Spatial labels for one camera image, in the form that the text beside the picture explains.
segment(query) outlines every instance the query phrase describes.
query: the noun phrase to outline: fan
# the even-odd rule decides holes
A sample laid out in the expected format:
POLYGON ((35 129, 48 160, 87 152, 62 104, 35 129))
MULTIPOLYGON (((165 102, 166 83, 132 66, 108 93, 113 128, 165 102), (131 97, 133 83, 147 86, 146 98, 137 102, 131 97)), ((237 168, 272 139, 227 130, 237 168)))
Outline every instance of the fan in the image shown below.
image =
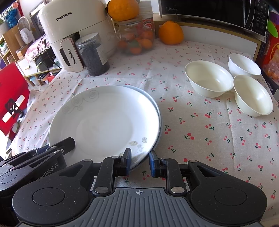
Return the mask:
POLYGON ((18 29, 20 31, 21 38, 25 44, 29 44, 31 41, 35 42, 29 20, 22 16, 18 20, 18 29))

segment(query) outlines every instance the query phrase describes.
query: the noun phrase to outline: microwave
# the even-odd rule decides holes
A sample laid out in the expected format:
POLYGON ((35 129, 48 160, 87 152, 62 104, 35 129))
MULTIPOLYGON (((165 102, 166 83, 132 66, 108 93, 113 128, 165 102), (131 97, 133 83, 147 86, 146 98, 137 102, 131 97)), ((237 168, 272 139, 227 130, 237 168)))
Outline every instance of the microwave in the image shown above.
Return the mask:
POLYGON ((159 14, 238 26, 266 42, 269 4, 264 0, 159 0, 159 14))

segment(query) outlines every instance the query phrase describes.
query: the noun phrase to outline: cherry print tablecloth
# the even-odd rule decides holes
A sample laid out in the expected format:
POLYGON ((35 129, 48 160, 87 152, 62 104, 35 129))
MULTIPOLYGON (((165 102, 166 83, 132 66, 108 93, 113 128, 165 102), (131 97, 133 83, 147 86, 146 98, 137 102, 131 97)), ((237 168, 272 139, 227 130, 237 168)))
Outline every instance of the cherry print tablecloth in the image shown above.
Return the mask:
MULTIPOLYGON (((156 40, 155 48, 143 55, 116 53, 109 59, 110 70, 102 76, 91 77, 86 70, 81 73, 61 70, 44 92, 31 91, 28 113, 12 142, 12 151, 17 154, 48 144, 55 113, 75 94, 96 86, 137 86, 147 91, 161 110, 164 128, 156 148, 159 157, 174 158, 179 163, 196 159, 256 185, 268 198, 264 219, 277 218, 279 110, 276 101, 272 99, 274 107, 270 115, 250 117, 238 108, 232 92, 205 98, 193 90, 184 73, 185 65, 193 60, 215 62, 228 69, 230 53, 239 52, 187 41, 166 46, 156 40)), ((258 81, 269 91, 262 76, 258 81)), ((146 160, 129 177, 119 177, 116 185, 155 187, 165 186, 165 181, 151 178, 146 160)))

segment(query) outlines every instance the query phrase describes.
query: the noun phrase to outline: blue plush toy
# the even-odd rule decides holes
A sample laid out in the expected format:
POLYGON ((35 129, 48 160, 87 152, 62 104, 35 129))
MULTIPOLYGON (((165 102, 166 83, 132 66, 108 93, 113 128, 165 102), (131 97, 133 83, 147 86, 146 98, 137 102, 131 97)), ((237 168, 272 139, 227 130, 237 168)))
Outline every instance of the blue plush toy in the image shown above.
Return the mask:
POLYGON ((17 10, 10 10, 5 17, 6 21, 9 22, 10 28, 17 25, 18 20, 16 19, 16 15, 17 15, 17 10))

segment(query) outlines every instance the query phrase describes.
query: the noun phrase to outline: red chair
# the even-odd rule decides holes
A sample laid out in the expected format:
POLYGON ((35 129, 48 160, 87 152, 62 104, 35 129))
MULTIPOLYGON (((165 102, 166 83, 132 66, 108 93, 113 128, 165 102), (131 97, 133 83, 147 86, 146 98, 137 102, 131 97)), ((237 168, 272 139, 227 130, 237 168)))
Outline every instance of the red chair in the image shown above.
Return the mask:
POLYGON ((28 84, 15 63, 0 71, 0 130, 7 135, 27 107, 28 84))

